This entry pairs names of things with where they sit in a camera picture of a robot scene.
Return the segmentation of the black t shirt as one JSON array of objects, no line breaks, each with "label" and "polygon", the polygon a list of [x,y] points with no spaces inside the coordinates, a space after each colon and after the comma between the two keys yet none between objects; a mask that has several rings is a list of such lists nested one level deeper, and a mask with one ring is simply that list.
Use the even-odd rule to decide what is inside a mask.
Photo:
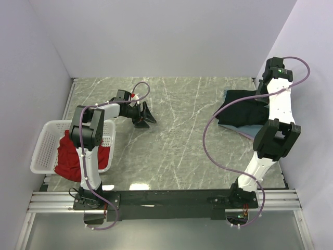
[{"label": "black t shirt", "polygon": [[[223,108],[227,104],[248,96],[254,96],[256,91],[249,90],[227,90],[224,92],[224,102],[219,108]],[[220,125],[229,125],[234,127],[264,125],[268,121],[269,110],[255,99],[248,99],[235,103],[222,112],[216,119]]]}]

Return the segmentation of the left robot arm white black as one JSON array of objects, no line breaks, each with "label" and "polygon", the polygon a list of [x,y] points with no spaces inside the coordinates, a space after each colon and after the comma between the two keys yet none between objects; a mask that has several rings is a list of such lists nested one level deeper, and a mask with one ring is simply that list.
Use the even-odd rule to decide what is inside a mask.
[{"label": "left robot arm white black", "polygon": [[69,139],[79,157],[80,190],[91,191],[85,198],[91,209],[99,209],[104,203],[104,196],[99,193],[102,181],[98,171],[98,148],[103,139],[104,121],[119,116],[130,118],[134,127],[140,129],[148,129],[149,123],[157,123],[147,102],[125,90],[118,90],[116,97],[104,104],[77,106],[72,118]]}]

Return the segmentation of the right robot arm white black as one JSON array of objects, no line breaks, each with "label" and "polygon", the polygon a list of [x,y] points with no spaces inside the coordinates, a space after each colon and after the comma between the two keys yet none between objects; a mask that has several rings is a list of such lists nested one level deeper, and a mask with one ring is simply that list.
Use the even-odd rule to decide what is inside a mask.
[{"label": "right robot arm white black", "polygon": [[235,208],[256,200],[257,181],[268,169],[288,155],[301,133],[291,109],[293,73],[285,68],[284,59],[272,57],[266,61],[256,100],[268,106],[268,121],[254,137],[254,154],[245,173],[241,174],[228,195]]}]

